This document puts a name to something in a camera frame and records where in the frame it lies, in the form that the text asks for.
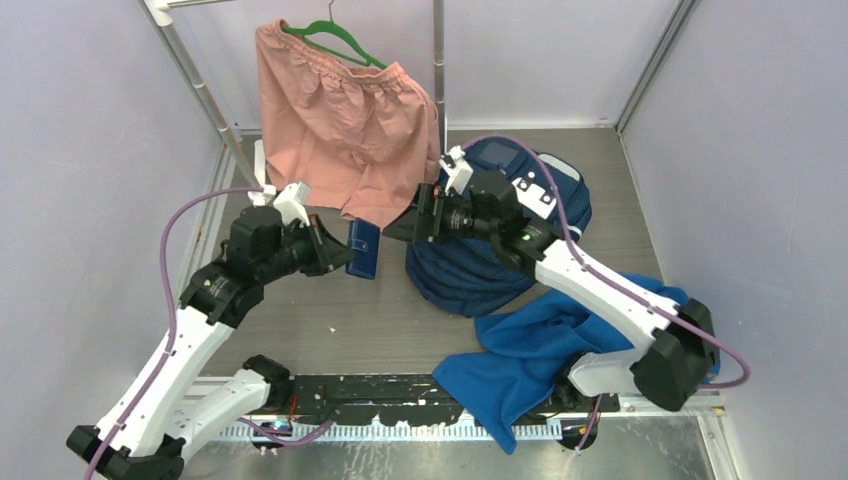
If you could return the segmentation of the small blue wallet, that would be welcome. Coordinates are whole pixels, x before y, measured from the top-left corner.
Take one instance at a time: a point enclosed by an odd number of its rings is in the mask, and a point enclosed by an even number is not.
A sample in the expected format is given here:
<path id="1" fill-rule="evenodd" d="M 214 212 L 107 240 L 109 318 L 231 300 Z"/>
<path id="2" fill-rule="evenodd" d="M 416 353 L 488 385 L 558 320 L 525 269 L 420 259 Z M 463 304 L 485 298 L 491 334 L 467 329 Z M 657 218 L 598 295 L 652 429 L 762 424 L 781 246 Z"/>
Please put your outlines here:
<path id="1" fill-rule="evenodd" d="M 375 280 L 377 276 L 381 230 L 378 226 L 356 218 L 350 222 L 347 246 L 354 258 L 346 264 L 348 275 Z"/>

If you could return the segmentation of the navy blue backpack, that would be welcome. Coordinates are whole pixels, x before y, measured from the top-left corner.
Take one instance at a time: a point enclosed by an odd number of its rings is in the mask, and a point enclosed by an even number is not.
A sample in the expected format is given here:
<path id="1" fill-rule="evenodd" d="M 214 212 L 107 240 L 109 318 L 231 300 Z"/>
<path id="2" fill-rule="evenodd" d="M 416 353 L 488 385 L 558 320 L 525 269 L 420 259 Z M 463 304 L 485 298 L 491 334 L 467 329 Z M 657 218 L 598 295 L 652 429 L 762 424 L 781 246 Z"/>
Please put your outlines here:
<path id="1" fill-rule="evenodd" d="M 590 191 L 581 173 L 547 152 L 532 152 L 513 140 L 485 138 L 463 148 L 475 171 L 498 170 L 511 182 L 530 180 L 551 200 L 550 183 L 532 158 L 543 161 L 563 200 L 570 236 L 578 241 L 592 217 Z M 441 310 L 464 317 L 486 316 L 516 299 L 535 281 L 504 266 L 484 241 L 451 239 L 406 248 L 405 269 L 421 296 Z"/>

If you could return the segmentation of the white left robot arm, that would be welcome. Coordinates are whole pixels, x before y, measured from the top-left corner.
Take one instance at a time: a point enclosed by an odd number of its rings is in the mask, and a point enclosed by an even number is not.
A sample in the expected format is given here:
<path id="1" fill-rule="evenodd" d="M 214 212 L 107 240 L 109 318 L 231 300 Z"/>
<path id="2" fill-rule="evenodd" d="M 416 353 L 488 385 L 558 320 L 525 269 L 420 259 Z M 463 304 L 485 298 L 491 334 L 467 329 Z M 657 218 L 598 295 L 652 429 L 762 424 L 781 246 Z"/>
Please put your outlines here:
<path id="1" fill-rule="evenodd" d="M 166 293 L 167 331 L 141 372 L 94 425 L 76 426 L 67 447 L 86 477 L 176 479 L 225 427 L 291 404 L 290 371 L 263 355 L 248 358 L 223 385 L 191 407 L 182 400 L 212 355 L 264 297 L 289 275 L 321 276 L 352 260 L 320 218 L 306 211 L 310 187 L 250 189 L 250 205 L 230 226 L 220 254 L 197 270 L 180 295 Z"/>

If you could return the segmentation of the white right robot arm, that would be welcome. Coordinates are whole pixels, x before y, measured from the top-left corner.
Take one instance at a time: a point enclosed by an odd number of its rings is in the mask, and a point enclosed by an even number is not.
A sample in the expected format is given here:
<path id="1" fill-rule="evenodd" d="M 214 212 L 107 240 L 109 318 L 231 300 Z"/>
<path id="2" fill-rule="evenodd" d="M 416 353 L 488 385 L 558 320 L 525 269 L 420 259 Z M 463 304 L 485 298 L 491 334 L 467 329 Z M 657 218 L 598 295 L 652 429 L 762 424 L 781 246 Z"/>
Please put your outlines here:
<path id="1" fill-rule="evenodd" d="M 553 182 L 536 175 L 508 179 L 498 170 L 476 170 L 460 147 L 440 166 L 443 184 L 422 183 L 409 206 L 383 233 L 409 244 L 468 238 L 488 242 L 496 257 L 558 290 L 622 334 L 631 349 L 581 353 L 555 384 L 558 403 L 577 411 L 600 394 L 638 392 L 655 406 L 679 411 L 701 387 L 717 360 L 709 309 L 684 304 L 646 287 L 592 258 L 541 213 L 560 207 Z"/>

